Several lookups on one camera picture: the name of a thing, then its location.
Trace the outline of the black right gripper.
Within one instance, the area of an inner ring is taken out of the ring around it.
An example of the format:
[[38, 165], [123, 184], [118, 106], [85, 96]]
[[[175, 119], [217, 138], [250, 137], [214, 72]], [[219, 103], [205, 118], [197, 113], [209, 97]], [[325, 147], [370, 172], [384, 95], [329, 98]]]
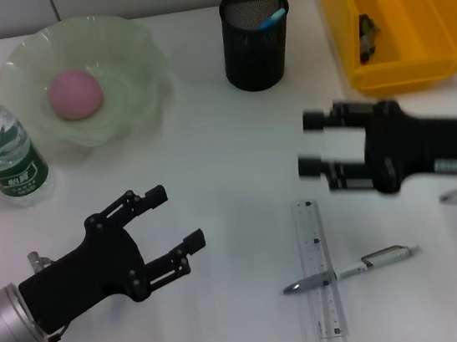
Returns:
[[406, 114], [396, 101], [377, 104], [334, 102], [328, 113], [305, 111], [304, 131], [364, 128], [363, 163], [299, 157], [301, 178], [327, 179], [331, 191], [371, 190], [397, 193], [415, 174], [457, 175], [457, 118], [419, 118]]

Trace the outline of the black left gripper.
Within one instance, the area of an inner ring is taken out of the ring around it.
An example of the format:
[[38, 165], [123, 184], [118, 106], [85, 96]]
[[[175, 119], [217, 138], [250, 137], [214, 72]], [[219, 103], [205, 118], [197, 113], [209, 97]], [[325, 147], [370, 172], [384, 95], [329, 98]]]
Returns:
[[203, 231], [195, 230], [164, 256], [145, 263], [132, 237], [129, 222], [168, 201], [162, 185], [144, 195], [128, 190], [95, 221], [85, 224], [85, 237], [71, 253], [18, 285], [35, 323], [53, 333], [111, 295], [135, 302], [190, 274], [188, 257], [206, 246]]

